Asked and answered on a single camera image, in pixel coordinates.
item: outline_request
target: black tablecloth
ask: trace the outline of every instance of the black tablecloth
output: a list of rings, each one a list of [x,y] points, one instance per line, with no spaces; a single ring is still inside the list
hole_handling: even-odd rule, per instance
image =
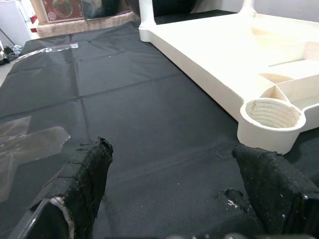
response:
[[[72,42],[79,47],[16,63],[0,88],[0,122],[32,116],[29,132],[62,126],[71,139],[61,154],[18,167],[10,197],[0,204],[0,238],[9,235],[69,153],[97,136],[113,145],[114,162],[94,238],[264,232],[256,218],[216,197],[227,188],[245,193],[231,156],[237,122],[161,52],[141,42],[138,25],[26,44],[23,54]],[[286,158],[319,185],[318,153],[314,129],[299,136]]]

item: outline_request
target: black cloth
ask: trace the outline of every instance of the black cloth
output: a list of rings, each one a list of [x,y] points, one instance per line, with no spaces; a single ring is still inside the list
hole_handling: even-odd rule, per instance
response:
[[[71,139],[61,154],[18,167],[10,197],[0,204],[0,238],[7,237],[68,153],[97,136],[112,144],[114,161],[94,225],[95,239],[264,232],[226,197],[216,197],[227,188],[246,194],[231,156],[238,143],[237,122],[161,52],[141,42],[138,25],[26,44],[23,54],[71,42],[79,48],[16,63],[0,88],[0,122],[31,115],[29,132],[61,126]],[[318,142],[318,129],[302,133],[287,154],[315,181]]]

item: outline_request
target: wall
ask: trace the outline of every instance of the wall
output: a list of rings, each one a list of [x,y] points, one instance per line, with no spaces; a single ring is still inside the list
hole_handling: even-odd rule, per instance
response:
[[[199,0],[194,11],[238,12],[243,0]],[[258,13],[319,22],[319,0],[255,0]]]

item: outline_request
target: clear tape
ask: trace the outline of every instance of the clear tape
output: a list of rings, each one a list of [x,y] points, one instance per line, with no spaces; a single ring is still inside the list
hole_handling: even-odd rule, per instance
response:
[[[68,49],[71,49],[71,48],[78,48],[78,47],[79,47],[79,44],[77,42],[66,44],[66,45],[45,47],[45,48],[42,48],[40,50],[32,51],[32,52],[27,53],[27,54],[25,54],[23,56],[20,56],[15,62],[19,62],[20,60],[23,60],[23,59],[25,59],[27,57],[30,57],[30,56],[33,56],[35,54],[42,53],[42,52],[57,52],[57,51],[68,50]]]
[[[0,203],[7,200],[16,168],[60,153],[70,135],[62,127],[26,134],[31,116],[0,124]]]

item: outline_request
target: poster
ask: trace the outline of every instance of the poster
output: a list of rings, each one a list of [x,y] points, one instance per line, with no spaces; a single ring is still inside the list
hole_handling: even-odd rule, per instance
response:
[[[85,19],[115,16],[130,10],[124,0],[82,0],[82,4]]]
[[[81,0],[42,0],[48,22],[82,19]]]

